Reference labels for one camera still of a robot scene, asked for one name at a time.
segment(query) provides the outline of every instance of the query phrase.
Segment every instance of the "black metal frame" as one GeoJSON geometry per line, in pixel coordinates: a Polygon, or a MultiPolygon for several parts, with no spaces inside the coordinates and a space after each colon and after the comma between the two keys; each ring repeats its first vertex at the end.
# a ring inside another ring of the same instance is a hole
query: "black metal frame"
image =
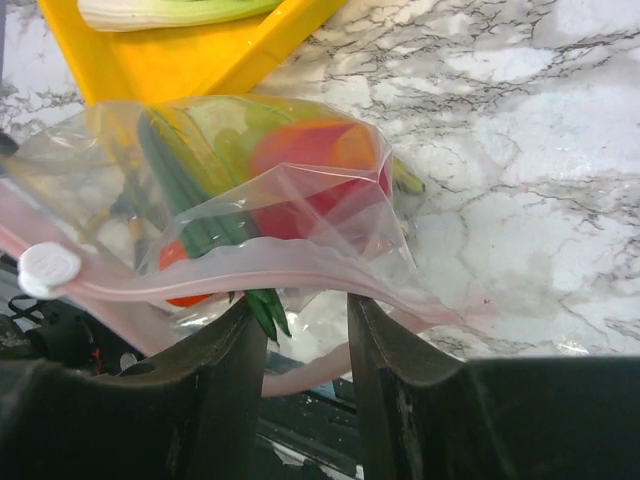
{"type": "Polygon", "coordinates": [[[463,363],[348,301],[357,419],[314,393],[260,401],[266,340],[241,301],[117,377],[0,363],[0,475],[240,480],[257,431],[367,480],[640,477],[638,359],[463,363]]]}

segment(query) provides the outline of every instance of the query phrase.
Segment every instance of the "gray marble vein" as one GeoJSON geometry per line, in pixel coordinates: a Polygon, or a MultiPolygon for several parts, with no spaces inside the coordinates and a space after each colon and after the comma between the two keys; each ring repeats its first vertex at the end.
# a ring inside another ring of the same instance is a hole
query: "gray marble vein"
{"type": "MultiPolygon", "coordinates": [[[[83,102],[34,1],[7,13],[0,128],[24,139],[83,102]]],[[[639,32],[636,0],[351,0],[256,91],[376,124],[425,179],[425,288],[485,311],[426,338],[461,357],[640,353],[639,32]]],[[[292,316],[283,353],[344,341],[343,296],[292,316]]]]}

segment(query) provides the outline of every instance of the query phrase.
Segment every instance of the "clear plastic bag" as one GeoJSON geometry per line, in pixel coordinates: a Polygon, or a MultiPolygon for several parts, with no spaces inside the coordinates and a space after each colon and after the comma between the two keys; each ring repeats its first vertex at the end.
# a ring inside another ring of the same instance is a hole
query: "clear plastic bag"
{"type": "MultiPolygon", "coordinates": [[[[20,257],[62,245],[80,259],[78,275],[38,292],[70,295],[147,354],[227,292],[244,292],[273,340],[288,333],[287,311],[327,289],[385,302],[414,331],[457,319],[420,286],[394,213],[389,145],[321,104],[100,104],[33,137],[3,168],[0,248],[20,257]]],[[[330,380],[348,369],[345,352],[267,379],[265,392],[330,380]]]]}

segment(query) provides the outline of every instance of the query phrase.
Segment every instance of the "leek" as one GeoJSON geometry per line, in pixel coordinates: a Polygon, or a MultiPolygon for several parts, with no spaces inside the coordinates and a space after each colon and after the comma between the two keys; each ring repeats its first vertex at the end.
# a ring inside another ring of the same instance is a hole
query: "leek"
{"type": "Polygon", "coordinates": [[[274,10],[282,0],[78,0],[87,24],[101,32],[222,23],[274,10]]]}

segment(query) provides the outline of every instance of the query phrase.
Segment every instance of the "green vegetable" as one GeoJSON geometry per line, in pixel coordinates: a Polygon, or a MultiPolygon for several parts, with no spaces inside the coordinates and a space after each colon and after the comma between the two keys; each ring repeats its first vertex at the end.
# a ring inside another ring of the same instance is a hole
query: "green vegetable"
{"type": "MultiPolygon", "coordinates": [[[[193,151],[160,115],[148,112],[141,116],[138,140],[167,196],[173,215],[211,199],[211,195],[185,167],[185,161],[188,160],[186,156],[193,155],[193,151]],[[180,157],[175,155],[174,149],[180,151],[180,157]]],[[[239,245],[258,233],[251,217],[238,212],[215,218],[196,218],[182,230],[180,240],[189,258],[198,258],[216,246],[239,245]]],[[[256,319],[271,340],[278,341],[276,324],[285,335],[291,336],[284,308],[275,290],[249,290],[245,295],[256,319]]]]}
{"type": "Polygon", "coordinates": [[[282,0],[78,0],[87,25],[100,32],[222,23],[274,10],[282,0]]]}

